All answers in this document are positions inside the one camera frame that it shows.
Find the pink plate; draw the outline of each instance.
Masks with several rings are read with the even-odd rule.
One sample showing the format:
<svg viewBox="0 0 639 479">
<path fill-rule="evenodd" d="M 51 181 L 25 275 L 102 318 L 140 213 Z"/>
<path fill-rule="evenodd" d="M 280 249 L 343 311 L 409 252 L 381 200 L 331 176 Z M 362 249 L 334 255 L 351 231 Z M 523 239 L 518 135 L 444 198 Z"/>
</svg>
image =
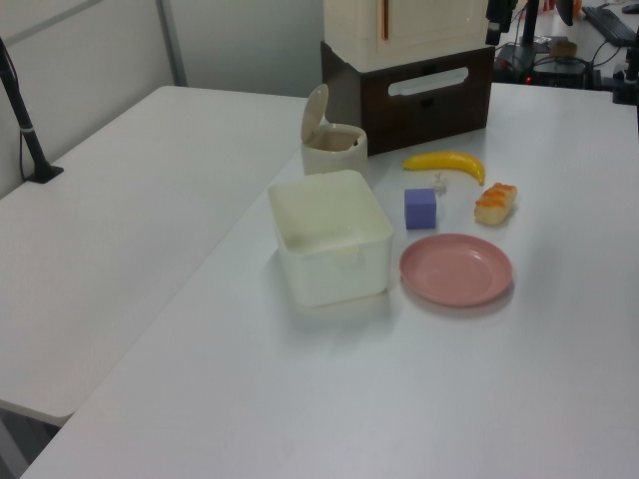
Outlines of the pink plate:
<svg viewBox="0 0 639 479">
<path fill-rule="evenodd" d="M 512 281 L 508 256 L 468 235 L 435 235 L 414 242 L 401 255 L 399 270 L 413 291 L 447 306 L 488 302 Z"/>
</svg>

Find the bread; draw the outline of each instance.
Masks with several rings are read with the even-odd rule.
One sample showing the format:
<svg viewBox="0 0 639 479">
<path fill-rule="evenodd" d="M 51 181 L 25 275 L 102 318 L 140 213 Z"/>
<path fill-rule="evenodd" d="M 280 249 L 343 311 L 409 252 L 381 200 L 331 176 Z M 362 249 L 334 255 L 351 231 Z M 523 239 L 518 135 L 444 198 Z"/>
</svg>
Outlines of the bread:
<svg viewBox="0 0 639 479">
<path fill-rule="evenodd" d="M 475 202 L 475 219 L 485 225 L 499 225 L 510 214 L 516 197 L 517 187 L 495 183 Z"/>
</svg>

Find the toy banana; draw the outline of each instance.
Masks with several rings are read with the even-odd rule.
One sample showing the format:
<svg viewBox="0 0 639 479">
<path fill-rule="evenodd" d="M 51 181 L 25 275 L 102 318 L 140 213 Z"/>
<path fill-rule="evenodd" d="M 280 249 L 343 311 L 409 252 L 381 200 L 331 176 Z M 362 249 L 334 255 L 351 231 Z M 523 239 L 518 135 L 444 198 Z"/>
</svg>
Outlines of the toy banana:
<svg viewBox="0 0 639 479">
<path fill-rule="evenodd" d="M 461 152 L 421 153 L 404 160 L 401 165 L 405 170 L 461 170 L 475 177 L 480 185 L 486 175 L 480 160 Z"/>
</svg>

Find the small white object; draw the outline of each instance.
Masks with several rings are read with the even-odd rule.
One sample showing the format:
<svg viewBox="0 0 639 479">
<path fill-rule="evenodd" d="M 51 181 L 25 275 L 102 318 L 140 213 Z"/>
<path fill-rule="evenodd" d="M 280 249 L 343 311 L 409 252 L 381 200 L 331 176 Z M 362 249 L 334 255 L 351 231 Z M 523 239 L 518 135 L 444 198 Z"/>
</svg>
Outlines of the small white object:
<svg viewBox="0 0 639 479">
<path fill-rule="evenodd" d="M 388 286 L 393 228 L 360 173 L 273 185 L 269 200 L 295 300 L 319 306 Z"/>
<path fill-rule="evenodd" d="M 435 173 L 435 178 L 433 178 L 432 182 L 430 182 L 430 185 L 435 190 L 435 194 L 441 197 L 446 193 L 446 189 L 448 187 L 448 179 L 442 172 L 437 172 Z"/>
<path fill-rule="evenodd" d="M 305 175 L 354 170 L 366 178 L 366 132 L 351 125 L 322 124 L 328 103 L 328 86 L 310 95 L 302 119 L 302 162 Z"/>
</svg>

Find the purple block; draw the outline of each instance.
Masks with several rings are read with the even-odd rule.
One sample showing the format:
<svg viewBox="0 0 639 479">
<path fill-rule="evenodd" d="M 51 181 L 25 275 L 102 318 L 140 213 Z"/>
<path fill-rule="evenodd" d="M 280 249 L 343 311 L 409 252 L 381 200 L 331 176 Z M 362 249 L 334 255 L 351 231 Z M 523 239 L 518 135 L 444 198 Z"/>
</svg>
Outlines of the purple block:
<svg viewBox="0 0 639 479">
<path fill-rule="evenodd" d="M 424 188 L 404 190 L 403 215 L 407 230 L 425 230 L 435 228 L 437 199 L 435 190 Z"/>
</svg>

